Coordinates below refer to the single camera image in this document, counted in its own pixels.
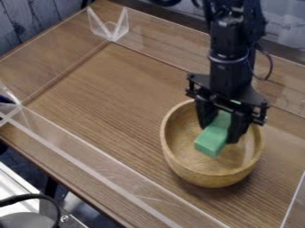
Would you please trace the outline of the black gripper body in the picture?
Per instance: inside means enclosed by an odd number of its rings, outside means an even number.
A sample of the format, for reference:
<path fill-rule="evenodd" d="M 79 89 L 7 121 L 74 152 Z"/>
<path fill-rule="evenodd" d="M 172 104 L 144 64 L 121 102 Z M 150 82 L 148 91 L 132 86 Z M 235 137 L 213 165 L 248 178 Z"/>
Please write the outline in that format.
<path fill-rule="evenodd" d="M 268 118 L 269 103 L 255 89 L 256 55 L 248 54 L 240 59 L 222 59 L 210 55 L 209 74 L 190 73 L 186 95 L 197 100 L 212 102 L 231 115 L 237 111 L 252 113 L 252 124 L 264 125 Z"/>

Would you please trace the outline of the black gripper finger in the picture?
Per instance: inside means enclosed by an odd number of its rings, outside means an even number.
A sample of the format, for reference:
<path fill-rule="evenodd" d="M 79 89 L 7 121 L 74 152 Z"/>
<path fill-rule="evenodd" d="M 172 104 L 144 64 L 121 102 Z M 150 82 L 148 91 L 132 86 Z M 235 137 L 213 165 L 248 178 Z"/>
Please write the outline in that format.
<path fill-rule="evenodd" d="M 205 128 L 208 125 L 212 124 L 214 118 L 217 117 L 218 108 L 213 105 L 212 102 L 197 100 L 196 109 L 201 128 Z"/>
<path fill-rule="evenodd" d="M 241 136 L 247 133 L 252 124 L 252 113 L 237 111 L 232 114 L 232 124 L 228 130 L 228 144 L 239 143 Z"/>

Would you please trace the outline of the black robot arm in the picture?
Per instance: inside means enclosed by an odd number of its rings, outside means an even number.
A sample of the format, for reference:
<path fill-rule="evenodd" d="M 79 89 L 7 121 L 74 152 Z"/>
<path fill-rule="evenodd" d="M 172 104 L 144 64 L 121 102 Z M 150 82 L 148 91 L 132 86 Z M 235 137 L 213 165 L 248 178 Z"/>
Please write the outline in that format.
<path fill-rule="evenodd" d="M 202 0 L 210 49 L 210 72 L 190 73 L 186 95 L 194 99 L 201 127 L 221 112 L 231 117 L 229 143 L 237 143 L 248 128 L 264 125 L 269 102 L 255 89 L 256 53 L 268 21 L 260 0 Z"/>

